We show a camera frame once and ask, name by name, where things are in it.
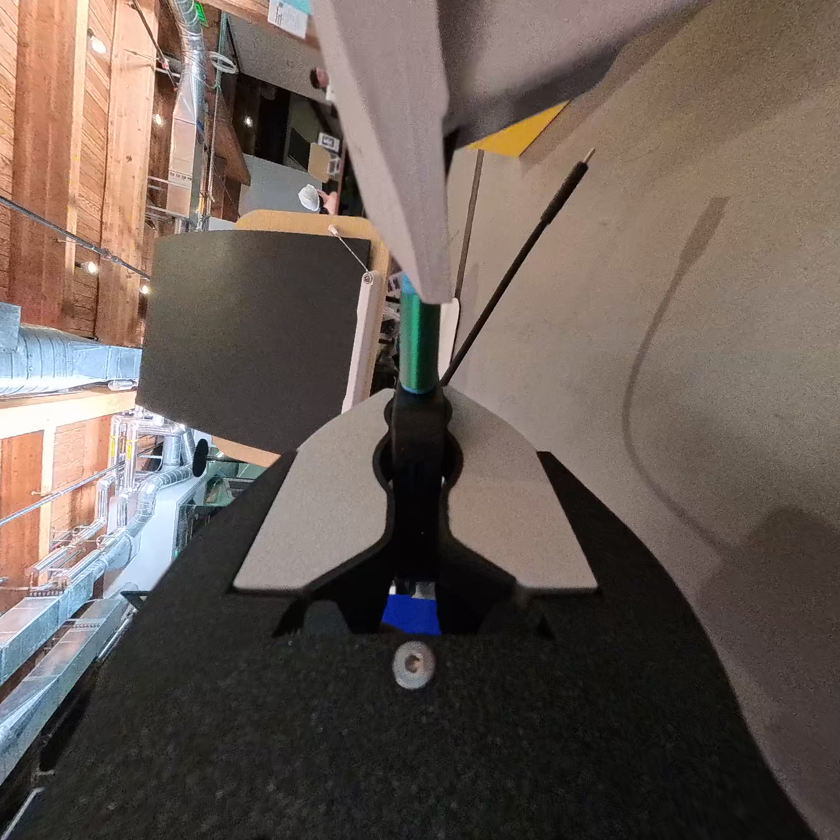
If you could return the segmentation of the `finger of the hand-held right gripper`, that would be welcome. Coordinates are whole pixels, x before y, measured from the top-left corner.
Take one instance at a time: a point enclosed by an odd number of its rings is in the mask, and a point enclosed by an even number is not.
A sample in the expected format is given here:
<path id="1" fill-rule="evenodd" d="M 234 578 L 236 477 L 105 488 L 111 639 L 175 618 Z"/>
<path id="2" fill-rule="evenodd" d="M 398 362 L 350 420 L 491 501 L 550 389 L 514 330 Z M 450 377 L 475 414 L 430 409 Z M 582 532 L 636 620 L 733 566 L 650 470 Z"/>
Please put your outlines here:
<path id="1" fill-rule="evenodd" d="M 444 118 L 434 1 L 314 1 L 322 56 L 369 219 L 427 304 L 449 278 Z"/>
<path id="2" fill-rule="evenodd" d="M 444 147 L 460 149 L 591 90 L 621 49 L 694 1 L 443 1 Z"/>

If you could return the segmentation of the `yellow storage bin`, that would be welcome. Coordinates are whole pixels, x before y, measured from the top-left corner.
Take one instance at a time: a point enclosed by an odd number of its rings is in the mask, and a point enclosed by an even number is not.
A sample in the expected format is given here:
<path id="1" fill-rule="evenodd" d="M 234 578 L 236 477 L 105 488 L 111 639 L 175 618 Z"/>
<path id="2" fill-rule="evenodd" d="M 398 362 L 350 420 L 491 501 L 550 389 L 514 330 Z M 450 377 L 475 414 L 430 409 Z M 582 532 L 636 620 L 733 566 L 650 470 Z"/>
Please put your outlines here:
<path id="1" fill-rule="evenodd" d="M 504 130 L 470 143 L 467 148 L 517 159 L 557 119 L 569 103 L 569 100 L 563 101 Z"/>

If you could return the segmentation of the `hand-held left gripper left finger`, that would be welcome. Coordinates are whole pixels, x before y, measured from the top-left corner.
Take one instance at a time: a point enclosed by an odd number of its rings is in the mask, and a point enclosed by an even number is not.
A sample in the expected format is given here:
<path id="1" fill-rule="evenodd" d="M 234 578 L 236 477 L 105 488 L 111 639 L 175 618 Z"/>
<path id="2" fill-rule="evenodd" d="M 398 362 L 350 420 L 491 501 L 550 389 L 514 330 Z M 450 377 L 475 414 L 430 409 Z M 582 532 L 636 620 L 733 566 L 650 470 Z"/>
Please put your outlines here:
<path id="1" fill-rule="evenodd" d="M 389 496 L 378 464 L 394 392 L 327 422 L 295 454 L 233 587 L 252 595 L 333 602 L 351 631 L 378 630 L 393 572 Z"/>

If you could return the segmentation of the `silver ventilation duct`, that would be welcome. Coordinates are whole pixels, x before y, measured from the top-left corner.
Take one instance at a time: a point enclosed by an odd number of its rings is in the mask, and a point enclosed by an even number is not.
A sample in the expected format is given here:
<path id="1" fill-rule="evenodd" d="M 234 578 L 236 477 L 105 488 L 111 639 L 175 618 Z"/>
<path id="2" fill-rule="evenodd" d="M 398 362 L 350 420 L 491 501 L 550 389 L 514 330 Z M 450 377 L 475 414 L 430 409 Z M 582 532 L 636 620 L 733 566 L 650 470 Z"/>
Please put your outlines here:
<path id="1" fill-rule="evenodd" d="M 130 389 L 140 378 L 142 350 L 107 345 L 23 323 L 21 307 L 1 304 L 1 397 L 68 392 L 90 385 Z"/>

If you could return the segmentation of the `blue storage bin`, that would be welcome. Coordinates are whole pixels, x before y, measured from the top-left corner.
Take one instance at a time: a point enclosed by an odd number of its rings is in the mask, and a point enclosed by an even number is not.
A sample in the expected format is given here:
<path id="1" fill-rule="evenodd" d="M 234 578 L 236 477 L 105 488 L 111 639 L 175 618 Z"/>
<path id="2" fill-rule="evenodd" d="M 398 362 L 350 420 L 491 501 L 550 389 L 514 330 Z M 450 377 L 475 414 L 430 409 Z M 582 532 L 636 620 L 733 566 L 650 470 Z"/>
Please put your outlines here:
<path id="1" fill-rule="evenodd" d="M 381 624 L 404 634 L 440 635 L 435 583 L 407 578 L 394 579 Z"/>

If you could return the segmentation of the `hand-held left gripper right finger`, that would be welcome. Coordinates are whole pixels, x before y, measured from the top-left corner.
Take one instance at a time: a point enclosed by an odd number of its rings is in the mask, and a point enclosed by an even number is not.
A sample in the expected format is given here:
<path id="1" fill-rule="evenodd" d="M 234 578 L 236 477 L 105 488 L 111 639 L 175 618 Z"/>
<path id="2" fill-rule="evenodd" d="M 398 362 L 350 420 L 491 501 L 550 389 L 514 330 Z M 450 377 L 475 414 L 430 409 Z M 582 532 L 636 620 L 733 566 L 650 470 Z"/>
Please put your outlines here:
<path id="1" fill-rule="evenodd" d="M 443 633 L 487 633 L 533 602 L 595 595 L 595 575 L 535 448 L 466 395 L 445 388 L 444 402 L 437 509 Z"/>

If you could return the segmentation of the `wooden board with dark panel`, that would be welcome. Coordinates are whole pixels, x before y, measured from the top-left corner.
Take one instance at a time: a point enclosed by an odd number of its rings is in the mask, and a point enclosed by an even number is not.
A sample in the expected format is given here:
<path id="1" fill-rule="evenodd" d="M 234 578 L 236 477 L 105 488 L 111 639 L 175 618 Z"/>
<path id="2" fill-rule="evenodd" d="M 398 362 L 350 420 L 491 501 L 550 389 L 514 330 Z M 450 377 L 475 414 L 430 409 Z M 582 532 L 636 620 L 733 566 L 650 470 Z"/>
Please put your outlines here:
<path id="1" fill-rule="evenodd" d="M 275 455 L 341 415 L 363 270 L 364 217 L 252 211 L 154 246 L 138 406 Z"/>

